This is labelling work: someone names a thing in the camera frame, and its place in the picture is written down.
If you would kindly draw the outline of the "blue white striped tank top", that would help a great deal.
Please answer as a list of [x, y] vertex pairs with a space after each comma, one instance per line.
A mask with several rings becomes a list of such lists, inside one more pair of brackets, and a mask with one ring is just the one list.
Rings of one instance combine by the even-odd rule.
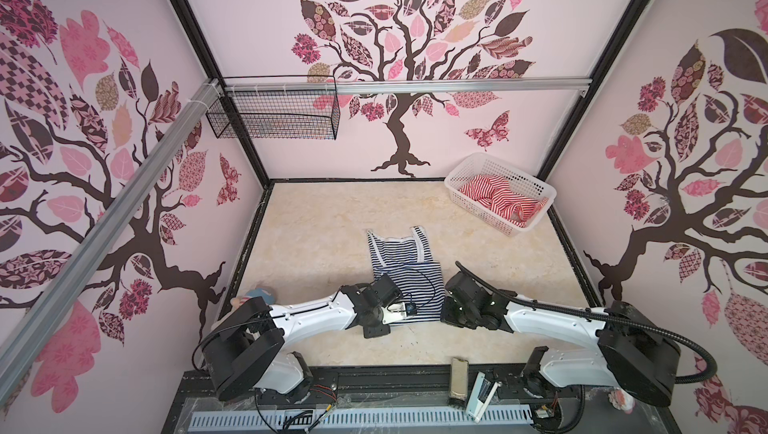
[[411, 228], [409, 237], [381, 237], [367, 232], [368, 251], [375, 279], [388, 276], [413, 303], [416, 314], [405, 323], [439, 322], [444, 304], [442, 268], [434, 259], [426, 230]]

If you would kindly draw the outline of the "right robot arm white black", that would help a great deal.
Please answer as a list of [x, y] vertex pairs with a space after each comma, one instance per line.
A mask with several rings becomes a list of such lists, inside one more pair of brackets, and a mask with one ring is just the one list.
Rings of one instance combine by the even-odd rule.
[[627, 303], [591, 312], [607, 321], [587, 319], [586, 309], [544, 305], [512, 291], [494, 292], [461, 271], [446, 284], [441, 313], [445, 324], [475, 330], [531, 334], [575, 345], [571, 351], [539, 346], [527, 375], [531, 391], [577, 385], [616, 387], [652, 406], [671, 405], [680, 347], [643, 324], [647, 318]]

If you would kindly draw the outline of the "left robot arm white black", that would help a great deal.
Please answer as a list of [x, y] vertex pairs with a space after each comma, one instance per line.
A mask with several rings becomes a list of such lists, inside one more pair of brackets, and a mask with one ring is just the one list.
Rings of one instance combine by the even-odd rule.
[[253, 388], [273, 390], [295, 402], [314, 377], [291, 347], [303, 340], [360, 327], [372, 339], [417, 314], [396, 284], [384, 275], [369, 284], [344, 285], [336, 293], [293, 305], [247, 299], [200, 343], [205, 370], [218, 400], [235, 400]]

